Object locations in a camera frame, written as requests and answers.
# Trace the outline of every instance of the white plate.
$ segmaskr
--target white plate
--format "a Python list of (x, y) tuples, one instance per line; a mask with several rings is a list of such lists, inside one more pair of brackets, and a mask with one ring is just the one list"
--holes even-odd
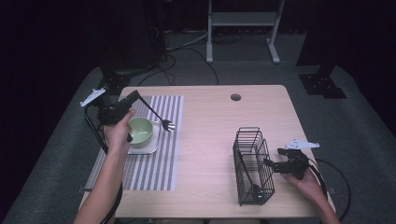
[(152, 121), (151, 123), (153, 127), (151, 141), (145, 147), (137, 148), (131, 145), (128, 150), (128, 155), (151, 154), (155, 152), (155, 150), (157, 150), (161, 132), (161, 125), (158, 121)]

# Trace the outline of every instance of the wooden table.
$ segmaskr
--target wooden table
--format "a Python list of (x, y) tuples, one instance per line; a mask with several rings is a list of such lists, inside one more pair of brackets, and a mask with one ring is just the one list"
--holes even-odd
[[(271, 160), (293, 138), (306, 140), (283, 86), (127, 87), (121, 96), (183, 95), (175, 190), (125, 190), (117, 217), (316, 217), (311, 204), (280, 174), (276, 193), (264, 205), (242, 205), (237, 198), (233, 141), (240, 127), (260, 127)], [(240, 101), (231, 99), (239, 94)], [(314, 159), (310, 149), (304, 153)]]

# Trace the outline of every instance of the human arm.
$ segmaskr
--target human arm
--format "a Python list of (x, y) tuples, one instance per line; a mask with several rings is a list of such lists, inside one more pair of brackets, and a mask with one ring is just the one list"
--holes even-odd
[(95, 185), (80, 207), (74, 223), (100, 223), (116, 200), (122, 181), (123, 169), (129, 149), (127, 141), (131, 127), (128, 120), (134, 115), (129, 111), (114, 126), (104, 126), (108, 151)]
[(324, 196), (315, 175), (310, 169), (306, 169), (302, 180), (297, 179), (292, 174), (282, 174), (282, 176), (315, 206), (323, 224), (340, 223), (327, 198)]

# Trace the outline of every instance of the hole in table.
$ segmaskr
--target hole in table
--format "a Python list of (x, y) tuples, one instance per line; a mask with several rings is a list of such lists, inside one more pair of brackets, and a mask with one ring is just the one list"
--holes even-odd
[(241, 95), (234, 93), (231, 95), (231, 99), (234, 101), (240, 101), (242, 99)]

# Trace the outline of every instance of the gray carpet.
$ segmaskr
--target gray carpet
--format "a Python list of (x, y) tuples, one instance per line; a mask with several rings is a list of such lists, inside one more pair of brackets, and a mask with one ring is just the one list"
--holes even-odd
[[(170, 34), (167, 44), (173, 47), (195, 37)], [(267, 35), (244, 35), (235, 43), (214, 45), (211, 66), (219, 84), (284, 85), (308, 141), (320, 143), (320, 148), (314, 149), (315, 156), (338, 167), (350, 183), (352, 204), (343, 223), (394, 223), (395, 137), (361, 95), (353, 78), (339, 67), (332, 72), (332, 80), (347, 99), (324, 99), (320, 95), (306, 94), (298, 75), (315, 73), (318, 67), (295, 66), (304, 35), (277, 36), (276, 49), (281, 60), (278, 65), (272, 63), (269, 50), (264, 46), (265, 37)], [(176, 63), (167, 70), (168, 77), (159, 73), (144, 80), (141, 86), (216, 85), (217, 79), (211, 68), (199, 54), (190, 50), (196, 49), (205, 56), (205, 44), (197, 43), (188, 48), (170, 53)], [(161, 68), (172, 64), (173, 59), (168, 57)], [(132, 78), (131, 86), (148, 75)], [(101, 78), (101, 71), (96, 68), (81, 83), (4, 223), (73, 221), (82, 198), (78, 189), (85, 185), (99, 150), (79, 102), (98, 86)], [(319, 167), (340, 215), (347, 202), (344, 180), (326, 164), (320, 163)], [(148, 223), (148, 220), (131, 218), (122, 222)], [(270, 219), (269, 222), (318, 223), (318, 220), (290, 218)]]

